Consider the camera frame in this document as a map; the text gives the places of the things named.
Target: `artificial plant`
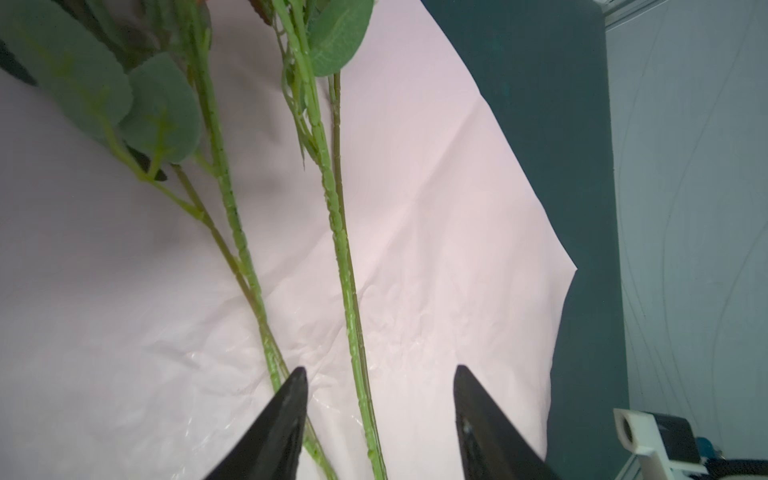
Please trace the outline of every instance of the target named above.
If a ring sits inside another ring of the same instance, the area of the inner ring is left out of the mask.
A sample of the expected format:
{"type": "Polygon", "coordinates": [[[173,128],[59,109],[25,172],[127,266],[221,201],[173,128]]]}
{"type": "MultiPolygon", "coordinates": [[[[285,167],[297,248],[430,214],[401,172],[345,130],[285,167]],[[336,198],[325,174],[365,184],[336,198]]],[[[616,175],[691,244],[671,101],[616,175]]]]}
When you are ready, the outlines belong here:
{"type": "MultiPolygon", "coordinates": [[[[346,235],[339,147],[339,70],[362,41],[373,0],[251,0],[251,4],[275,27],[283,53],[283,92],[302,155],[306,149],[322,174],[369,457],[374,476],[385,478],[346,235]],[[319,115],[316,77],[322,76],[329,76],[333,103],[333,159],[319,115]]],[[[195,0],[143,0],[141,7],[144,28],[119,24],[101,0],[5,0],[0,5],[3,66],[17,78],[38,84],[70,121],[103,144],[138,180],[159,190],[210,231],[257,318],[270,381],[277,390],[289,370],[266,321],[237,212],[209,72],[207,8],[195,0]],[[201,153],[203,130],[211,162],[201,153]],[[190,156],[217,182],[237,254],[227,246],[184,171],[182,162],[190,156]],[[188,200],[163,184],[164,167],[176,174],[188,200]]],[[[326,477],[336,478],[309,419],[304,446],[326,477]]]]}

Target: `crumpled paper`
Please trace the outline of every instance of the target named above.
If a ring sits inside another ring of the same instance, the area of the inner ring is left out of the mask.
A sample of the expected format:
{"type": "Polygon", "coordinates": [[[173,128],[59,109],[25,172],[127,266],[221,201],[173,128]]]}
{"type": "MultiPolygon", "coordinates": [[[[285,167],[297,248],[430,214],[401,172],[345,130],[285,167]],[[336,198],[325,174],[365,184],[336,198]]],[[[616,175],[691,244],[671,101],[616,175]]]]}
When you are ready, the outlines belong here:
{"type": "MultiPolygon", "coordinates": [[[[248,2],[210,8],[270,324],[289,368],[307,368],[310,418],[339,477],[372,478],[319,172],[302,165],[274,33],[248,2]]],[[[493,114],[418,0],[377,3],[342,84],[346,212],[389,477],[462,478],[459,363],[543,455],[574,265],[493,114]]],[[[252,313],[201,225],[40,91],[5,74],[0,87],[4,478],[203,478],[272,395],[252,313]]],[[[214,183],[189,170],[226,231],[214,183]]],[[[306,454],[299,478],[320,478],[306,454]]]]}

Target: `light blue surface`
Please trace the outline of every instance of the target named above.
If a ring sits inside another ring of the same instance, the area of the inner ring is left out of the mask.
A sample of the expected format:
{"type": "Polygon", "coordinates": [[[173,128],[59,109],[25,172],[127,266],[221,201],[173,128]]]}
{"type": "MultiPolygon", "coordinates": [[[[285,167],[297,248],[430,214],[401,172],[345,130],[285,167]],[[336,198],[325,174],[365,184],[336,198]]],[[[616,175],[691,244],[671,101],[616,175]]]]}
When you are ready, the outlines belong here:
{"type": "Polygon", "coordinates": [[[607,34],[633,409],[768,457],[768,1],[607,34]]]}

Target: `white paper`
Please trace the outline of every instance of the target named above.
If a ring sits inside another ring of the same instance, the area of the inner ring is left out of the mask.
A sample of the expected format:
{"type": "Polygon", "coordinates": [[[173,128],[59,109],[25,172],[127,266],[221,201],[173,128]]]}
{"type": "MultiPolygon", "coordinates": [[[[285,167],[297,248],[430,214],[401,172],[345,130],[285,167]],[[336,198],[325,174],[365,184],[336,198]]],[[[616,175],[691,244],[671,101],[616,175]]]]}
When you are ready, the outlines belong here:
{"type": "MultiPolygon", "coordinates": [[[[319,172],[302,167],[274,33],[248,2],[210,7],[270,324],[289,368],[307,368],[310,418],[339,477],[372,478],[319,172]]],[[[543,455],[574,266],[493,114],[418,0],[377,3],[342,84],[346,212],[389,477],[462,478],[458,363],[543,455]]],[[[0,92],[4,478],[203,478],[272,395],[253,314],[201,225],[40,91],[0,74],[0,92]]],[[[226,231],[214,182],[189,169],[226,231]]],[[[299,478],[319,478],[306,454],[299,478]]]]}

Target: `dark green table surface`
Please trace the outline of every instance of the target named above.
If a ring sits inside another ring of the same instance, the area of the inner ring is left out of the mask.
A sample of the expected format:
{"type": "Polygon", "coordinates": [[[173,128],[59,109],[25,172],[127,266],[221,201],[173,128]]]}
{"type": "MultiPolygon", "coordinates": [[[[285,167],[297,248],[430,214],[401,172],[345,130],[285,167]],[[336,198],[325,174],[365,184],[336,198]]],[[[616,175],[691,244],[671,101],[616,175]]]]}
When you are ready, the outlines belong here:
{"type": "Polygon", "coordinates": [[[578,267],[552,366],[547,463],[563,480],[614,478],[628,457],[605,30],[592,0],[422,0],[491,105],[578,267]]]}

